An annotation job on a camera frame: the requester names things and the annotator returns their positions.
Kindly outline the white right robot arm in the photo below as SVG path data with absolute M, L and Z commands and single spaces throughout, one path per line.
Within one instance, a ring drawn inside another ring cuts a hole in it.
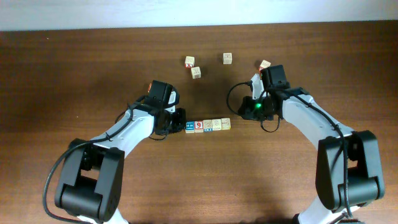
M 263 68 L 246 85 L 237 114 L 263 123 L 278 117 L 295 126 L 317 150 L 317 196 L 293 223 L 339 223 L 386 192 L 379 144 L 369 130 L 355 131 L 323 110 L 302 87 L 292 88 L 282 65 Z

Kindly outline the blue letter H block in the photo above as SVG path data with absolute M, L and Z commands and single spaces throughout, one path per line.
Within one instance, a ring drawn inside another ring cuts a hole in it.
M 187 121 L 185 125 L 185 132 L 190 134 L 195 132 L 195 122 L 194 121 Z

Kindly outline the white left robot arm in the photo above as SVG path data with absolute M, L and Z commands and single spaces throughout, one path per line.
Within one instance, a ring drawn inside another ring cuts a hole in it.
M 185 128 L 186 116 L 178 108 L 177 89 L 154 80 L 147 95 L 128 104 L 115 124 L 88 141 L 74 139 L 56 161 L 62 166 L 55 191 L 55 206 L 70 217 L 68 223 L 126 223 L 118 205 L 124 160 L 143 140 L 156 134 L 162 141 Z

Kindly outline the green wooden block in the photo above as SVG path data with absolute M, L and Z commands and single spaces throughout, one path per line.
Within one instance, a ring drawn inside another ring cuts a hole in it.
M 212 119 L 212 130 L 213 131 L 220 131 L 222 130 L 222 124 L 220 119 Z

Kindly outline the blue edged X block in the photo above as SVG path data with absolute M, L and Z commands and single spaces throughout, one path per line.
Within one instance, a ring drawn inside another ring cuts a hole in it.
M 212 132 L 213 131 L 213 123 L 211 119 L 203 120 L 203 130 L 204 132 Z

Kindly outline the red number 6 block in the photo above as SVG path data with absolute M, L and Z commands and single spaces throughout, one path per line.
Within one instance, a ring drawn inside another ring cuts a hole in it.
M 203 121 L 195 121 L 194 122 L 194 131 L 195 131 L 195 133 L 203 133 L 204 132 Z

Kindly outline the yellow wooden block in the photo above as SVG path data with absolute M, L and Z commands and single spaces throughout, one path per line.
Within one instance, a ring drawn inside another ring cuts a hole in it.
M 231 120 L 229 118 L 221 118 L 222 130 L 231 129 Z

